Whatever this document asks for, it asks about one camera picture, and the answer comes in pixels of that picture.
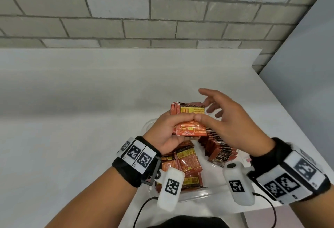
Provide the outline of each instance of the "person's right hand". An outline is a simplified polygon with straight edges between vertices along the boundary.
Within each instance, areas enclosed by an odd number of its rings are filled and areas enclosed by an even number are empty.
[[[272,150],[275,142],[267,136],[250,118],[244,108],[220,91],[199,89],[199,93],[206,95],[203,102],[205,107],[211,105],[208,113],[216,109],[221,121],[205,114],[196,114],[195,120],[213,129],[227,144],[252,156],[262,156]]]

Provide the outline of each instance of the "black cable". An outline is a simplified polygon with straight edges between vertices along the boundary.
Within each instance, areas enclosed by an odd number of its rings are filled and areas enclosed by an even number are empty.
[[[137,215],[137,217],[136,217],[135,222],[133,223],[133,228],[135,228],[135,226],[136,226],[136,222],[137,222],[138,217],[139,217],[139,214],[140,214],[140,212],[142,211],[142,209],[144,208],[145,204],[147,204],[147,203],[148,203],[149,201],[151,201],[151,200],[158,200],[158,197],[155,196],[155,197],[148,198],[148,199],[144,202],[144,204],[142,205],[142,207],[140,208],[140,210],[139,210],[139,212],[138,212],[138,215]]]
[[[276,223],[277,223],[277,215],[276,215],[276,210],[275,210],[275,207],[273,206],[273,204],[263,195],[261,194],[258,194],[258,193],[253,193],[254,196],[261,196],[262,198],[264,198],[270,205],[271,207],[273,208],[273,215],[275,217],[275,221],[273,222],[273,226],[272,228],[274,228],[276,226]]]

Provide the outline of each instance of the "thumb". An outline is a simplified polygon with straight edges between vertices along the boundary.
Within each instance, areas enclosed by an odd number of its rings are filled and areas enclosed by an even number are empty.
[[[199,123],[206,125],[207,127],[213,129],[216,133],[222,131],[223,124],[221,121],[216,120],[206,114],[196,114],[195,120]]]
[[[170,121],[173,125],[179,124],[181,122],[188,122],[194,120],[194,113],[179,113],[177,115],[172,115]]]

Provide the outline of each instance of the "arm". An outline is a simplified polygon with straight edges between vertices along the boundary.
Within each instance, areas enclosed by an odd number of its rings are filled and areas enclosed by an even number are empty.
[[[194,119],[194,114],[161,115],[143,136],[161,154],[169,153],[185,137],[172,136],[174,126]],[[70,201],[46,228],[96,228],[119,226],[137,188],[111,167]]]
[[[222,109],[215,115],[221,121],[207,115],[197,114],[195,120],[212,128],[230,146],[252,156],[262,156],[272,150],[275,142],[249,117],[242,106],[228,96],[215,90],[199,89],[207,98],[203,104],[208,113]],[[305,228],[334,227],[334,186],[326,193],[309,201],[290,204]]]

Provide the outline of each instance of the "white countertop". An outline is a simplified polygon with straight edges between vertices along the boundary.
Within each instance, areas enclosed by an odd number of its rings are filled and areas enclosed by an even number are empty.
[[[259,50],[189,49],[186,54],[128,50],[123,65],[118,61],[109,66],[105,61],[78,66],[75,60],[84,54],[91,57],[90,53],[94,54],[90,59],[97,62],[106,56],[121,60],[124,55],[119,49],[89,53],[81,49],[78,54],[54,49],[0,50],[0,68],[4,65],[0,72],[0,223],[4,227],[45,226],[110,167],[124,140],[139,135],[143,125],[167,111],[172,101],[202,101],[199,87],[220,90],[242,104],[265,133],[299,145],[334,181],[332,169],[251,68]],[[141,53],[153,56],[151,63],[162,57],[166,64],[131,64],[131,57]],[[66,67],[38,63],[57,56],[62,62],[67,59]],[[30,63],[22,66],[26,58]],[[141,186],[120,227],[133,226],[148,197],[146,186]],[[222,216],[269,207],[262,199],[251,207],[239,206],[226,187],[214,196],[179,203],[173,213],[158,209],[153,200],[137,225],[154,225],[175,215]]]

